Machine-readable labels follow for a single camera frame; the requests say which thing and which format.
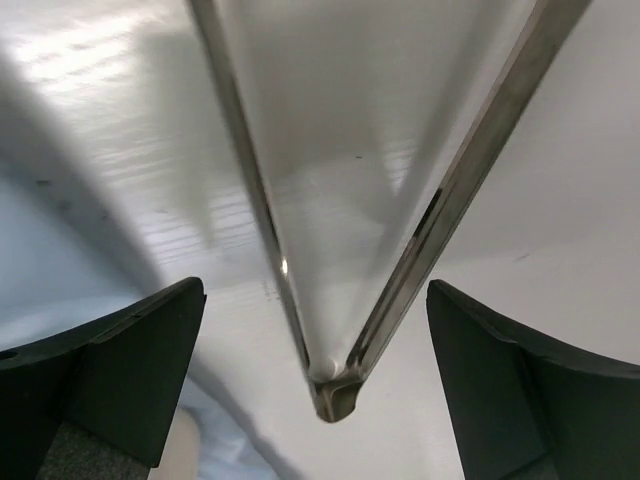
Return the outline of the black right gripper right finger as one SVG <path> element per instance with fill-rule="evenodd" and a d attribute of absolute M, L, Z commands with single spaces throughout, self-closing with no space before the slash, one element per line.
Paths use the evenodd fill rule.
<path fill-rule="evenodd" d="M 468 479 L 636 479 L 639 368 L 434 280 L 426 310 Z"/>

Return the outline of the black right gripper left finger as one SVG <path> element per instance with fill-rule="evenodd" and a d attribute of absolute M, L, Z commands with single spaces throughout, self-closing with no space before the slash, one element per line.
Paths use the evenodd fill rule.
<path fill-rule="evenodd" d="M 181 280 L 1 353 L 4 479 L 145 479 L 161 461 L 206 295 Z"/>

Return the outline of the metal tongs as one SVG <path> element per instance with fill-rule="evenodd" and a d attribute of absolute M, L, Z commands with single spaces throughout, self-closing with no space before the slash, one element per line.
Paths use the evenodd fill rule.
<path fill-rule="evenodd" d="M 357 396 L 436 266 L 478 190 L 511 137 L 563 44 L 589 7 L 587 1 L 538 1 L 461 146 L 404 248 L 346 358 L 329 380 L 313 375 L 289 261 L 260 171 L 219 7 L 192 1 L 189 9 L 204 49 L 226 129 L 239 163 L 258 232 L 275 277 L 287 323 L 317 416 L 336 423 Z"/>

